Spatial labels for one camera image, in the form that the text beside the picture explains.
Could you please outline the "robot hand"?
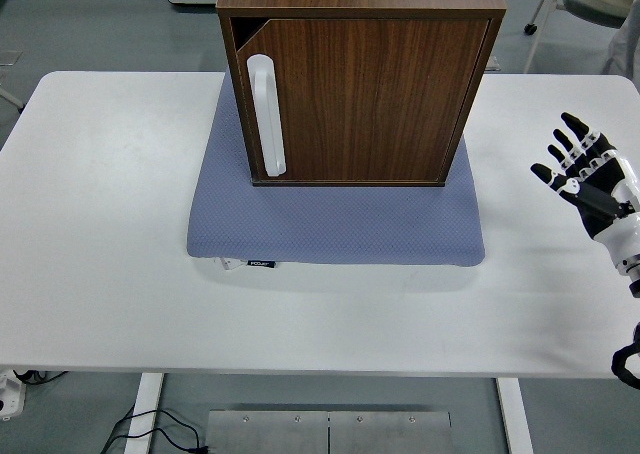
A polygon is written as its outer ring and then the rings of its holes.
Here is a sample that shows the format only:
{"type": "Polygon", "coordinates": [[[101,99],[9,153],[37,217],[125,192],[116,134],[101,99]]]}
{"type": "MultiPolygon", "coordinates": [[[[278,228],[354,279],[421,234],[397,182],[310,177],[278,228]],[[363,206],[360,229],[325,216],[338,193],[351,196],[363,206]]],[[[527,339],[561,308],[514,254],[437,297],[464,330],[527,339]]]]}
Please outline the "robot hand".
{"type": "Polygon", "coordinates": [[[604,245],[618,272],[639,281],[639,177],[601,131],[564,112],[571,140],[553,131],[558,145],[548,152],[561,170],[535,163],[531,171],[560,198],[573,205],[589,237],[604,245]]]}

